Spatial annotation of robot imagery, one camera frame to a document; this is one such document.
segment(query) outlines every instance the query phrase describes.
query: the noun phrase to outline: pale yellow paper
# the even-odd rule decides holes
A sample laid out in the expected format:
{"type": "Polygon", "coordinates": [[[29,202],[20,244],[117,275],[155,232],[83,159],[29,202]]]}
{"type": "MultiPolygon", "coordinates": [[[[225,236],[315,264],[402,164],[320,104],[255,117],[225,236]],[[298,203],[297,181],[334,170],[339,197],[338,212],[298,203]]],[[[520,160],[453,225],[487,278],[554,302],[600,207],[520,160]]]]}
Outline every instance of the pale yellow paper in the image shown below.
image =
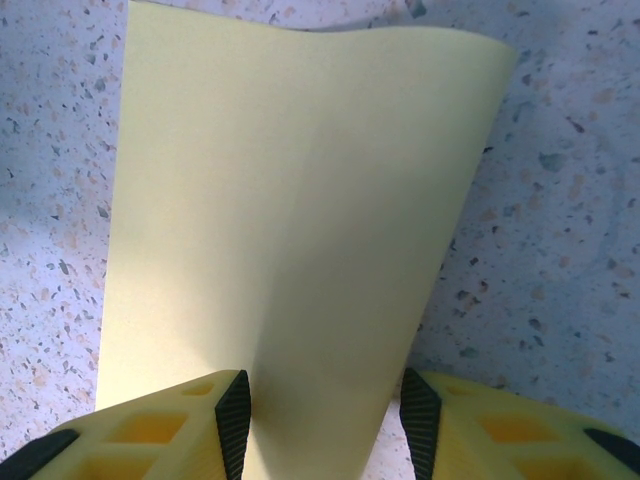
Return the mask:
{"type": "Polygon", "coordinates": [[[98,408],[245,368],[244,478],[358,478],[513,60],[131,3],[98,408]]]}

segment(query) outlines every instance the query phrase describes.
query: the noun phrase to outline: speckled countertop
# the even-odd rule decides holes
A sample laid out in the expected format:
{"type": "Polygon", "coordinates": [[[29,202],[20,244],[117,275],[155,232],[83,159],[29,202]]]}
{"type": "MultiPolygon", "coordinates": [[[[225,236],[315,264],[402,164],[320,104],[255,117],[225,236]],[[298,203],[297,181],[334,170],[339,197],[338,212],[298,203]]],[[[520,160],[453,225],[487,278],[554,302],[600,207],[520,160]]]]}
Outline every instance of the speckled countertop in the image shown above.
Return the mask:
{"type": "MultiPolygon", "coordinates": [[[[518,48],[411,362],[640,438],[640,2],[165,3],[295,28],[451,26],[518,48]]],[[[93,407],[126,10],[0,0],[0,458],[93,407]]],[[[412,478],[396,417],[366,478],[412,478]]]]}

